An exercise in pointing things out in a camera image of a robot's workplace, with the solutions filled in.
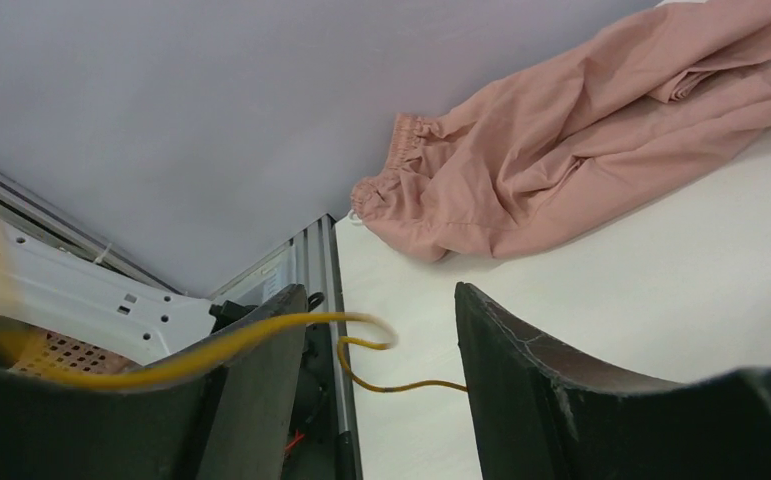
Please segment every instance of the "white table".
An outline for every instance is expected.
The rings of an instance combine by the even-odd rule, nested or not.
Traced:
[[[464,381],[457,281],[640,373],[688,382],[771,365],[771,131],[714,174],[540,255],[426,265],[347,218],[336,233],[345,309],[380,316],[400,334],[395,350],[351,351],[354,370],[376,384]],[[355,403],[365,480],[481,478],[467,395],[355,387]]]

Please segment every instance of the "gray wall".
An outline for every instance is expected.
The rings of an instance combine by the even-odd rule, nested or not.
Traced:
[[[0,170],[208,293],[441,114],[655,0],[0,0]]]

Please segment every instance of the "red wire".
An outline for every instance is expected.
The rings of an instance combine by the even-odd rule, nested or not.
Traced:
[[[300,441],[302,441],[302,439],[304,439],[304,438],[305,438],[305,434],[304,433],[300,433],[300,431],[297,430],[294,433],[294,439],[291,440],[291,443],[289,443],[288,445],[285,446],[285,453],[286,454],[289,453],[291,451],[291,449],[296,447],[297,444],[300,443]]]

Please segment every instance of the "yellow object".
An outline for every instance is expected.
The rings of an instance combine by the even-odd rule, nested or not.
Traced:
[[[344,347],[348,344],[359,345],[373,350],[388,350],[397,344],[397,334],[382,320],[371,315],[356,313],[297,313],[280,315],[248,325],[230,334],[222,335],[190,352],[170,358],[158,365],[142,370],[119,374],[85,374],[53,368],[44,372],[47,378],[75,387],[95,390],[120,390],[127,388],[149,387],[170,383],[198,375],[219,365],[235,353],[254,347],[268,337],[292,327],[306,326],[313,323],[358,322],[374,325],[389,337],[385,342],[371,342],[355,337],[338,339],[338,361],[341,368],[362,388],[372,392],[394,393],[413,390],[420,387],[440,386],[467,392],[467,387],[443,380],[424,380],[397,387],[378,387],[365,382],[350,369]]]

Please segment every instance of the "gathered fabric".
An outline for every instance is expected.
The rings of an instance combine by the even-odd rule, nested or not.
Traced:
[[[437,118],[400,114],[352,208],[435,261],[567,242],[729,162],[771,127],[771,0],[673,3],[492,82]]]

